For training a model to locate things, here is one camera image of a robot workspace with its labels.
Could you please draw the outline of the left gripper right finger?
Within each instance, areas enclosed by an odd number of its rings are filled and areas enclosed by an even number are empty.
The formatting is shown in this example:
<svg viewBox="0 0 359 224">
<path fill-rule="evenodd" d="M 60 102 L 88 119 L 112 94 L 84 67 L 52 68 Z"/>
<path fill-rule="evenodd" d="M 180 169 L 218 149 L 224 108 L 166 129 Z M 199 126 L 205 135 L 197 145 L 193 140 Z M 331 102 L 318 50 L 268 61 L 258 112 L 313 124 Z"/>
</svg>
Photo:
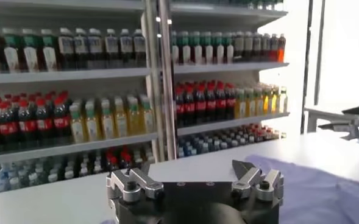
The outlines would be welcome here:
<svg viewBox="0 0 359 224">
<path fill-rule="evenodd" d="M 264 173 L 254 164 L 245 161 L 232 161 L 233 171 L 237 177 L 231 185 L 234 199 L 246 199 L 255 194 L 255 198 L 264 202 L 273 199 L 282 200 L 284 195 L 284 176 L 281 171 L 271 169 Z"/>
</svg>

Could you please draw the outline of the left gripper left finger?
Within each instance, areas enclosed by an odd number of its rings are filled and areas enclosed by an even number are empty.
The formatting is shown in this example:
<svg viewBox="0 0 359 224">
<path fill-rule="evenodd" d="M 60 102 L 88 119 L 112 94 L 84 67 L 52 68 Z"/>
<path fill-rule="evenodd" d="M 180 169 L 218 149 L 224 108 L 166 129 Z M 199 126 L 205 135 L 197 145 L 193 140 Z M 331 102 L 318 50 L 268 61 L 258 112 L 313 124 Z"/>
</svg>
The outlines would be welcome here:
<svg viewBox="0 0 359 224">
<path fill-rule="evenodd" d="M 148 199 L 159 201 L 164 197 L 164 184 L 153 180 L 149 175 L 150 163 L 140 168 L 128 168 L 124 173 L 111 171 L 106 177 L 109 200 L 122 198 L 126 203 L 140 201 L 141 194 Z"/>
</svg>

